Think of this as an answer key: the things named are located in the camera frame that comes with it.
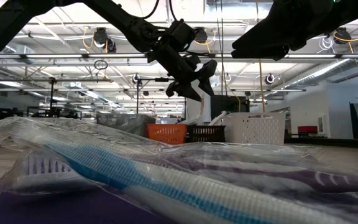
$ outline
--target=black basket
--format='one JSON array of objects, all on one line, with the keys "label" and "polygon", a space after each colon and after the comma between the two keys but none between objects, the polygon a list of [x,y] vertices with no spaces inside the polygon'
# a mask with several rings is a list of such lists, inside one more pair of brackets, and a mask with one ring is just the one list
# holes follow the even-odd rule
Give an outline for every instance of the black basket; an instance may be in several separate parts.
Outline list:
[{"label": "black basket", "polygon": [[188,126],[189,142],[226,142],[225,126]]}]

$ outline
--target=red object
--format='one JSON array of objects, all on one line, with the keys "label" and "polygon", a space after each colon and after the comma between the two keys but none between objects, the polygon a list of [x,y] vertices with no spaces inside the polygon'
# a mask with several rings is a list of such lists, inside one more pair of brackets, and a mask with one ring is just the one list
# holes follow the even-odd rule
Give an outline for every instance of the red object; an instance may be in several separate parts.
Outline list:
[{"label": "red object", "polygon": [[187,125],[185,124],[147,124],[149,139],[168,143],[185,143]]},{"label": "red object", "polygon": [[318,133],[317,126],[298,126],[298,133]]}]

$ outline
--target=white basket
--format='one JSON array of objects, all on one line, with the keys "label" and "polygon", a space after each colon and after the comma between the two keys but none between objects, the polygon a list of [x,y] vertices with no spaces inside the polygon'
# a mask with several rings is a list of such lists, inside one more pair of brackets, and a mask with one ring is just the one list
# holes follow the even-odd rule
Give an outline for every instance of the white basket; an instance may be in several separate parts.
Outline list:
[{"label": "white basket", "polygon": [[284,144],[285,113],[231,113],[222,122],[227,142]]}]

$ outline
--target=purple mat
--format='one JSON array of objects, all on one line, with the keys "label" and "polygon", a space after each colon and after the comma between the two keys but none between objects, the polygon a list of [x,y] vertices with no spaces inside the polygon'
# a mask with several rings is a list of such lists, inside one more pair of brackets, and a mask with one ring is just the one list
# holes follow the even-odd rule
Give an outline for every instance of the purple mat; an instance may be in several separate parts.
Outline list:
[{"label": "purple mat", "polygon": [[103,190],[0,195],[0,223],[169,223]]}]

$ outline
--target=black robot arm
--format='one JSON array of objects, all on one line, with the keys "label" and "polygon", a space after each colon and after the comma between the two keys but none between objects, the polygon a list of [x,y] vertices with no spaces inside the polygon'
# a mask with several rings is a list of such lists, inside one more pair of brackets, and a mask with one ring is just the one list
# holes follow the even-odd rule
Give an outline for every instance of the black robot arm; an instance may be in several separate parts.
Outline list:
[{"label": "black robot arm", "polygon": [[0,8],[0,51],[34,16],[44,14],[55,6],[77,2],[84,3],[119,29],[135,49],[147,55],[149,62],[156,60],[167,70],[175,79],[167,90],[168,96],[175,91],[180,96],[201,101],[190,85],[196,79],[200,81],[200,88],[213,95],[208,78],[214,74],[217,63],[211,60],[195,72],[194,60],[179,55],[195,38],[196,33],[190,26],[180,20],[173,22],[168,29],[155,27],[142,18],[128,14],[121,5],[111,0],[8,0]]},{"label": "black robot arm", "polygon": [[268,16],[233,43],[232,56],[280,60],[356,19],[358,0],[275,0]]}]

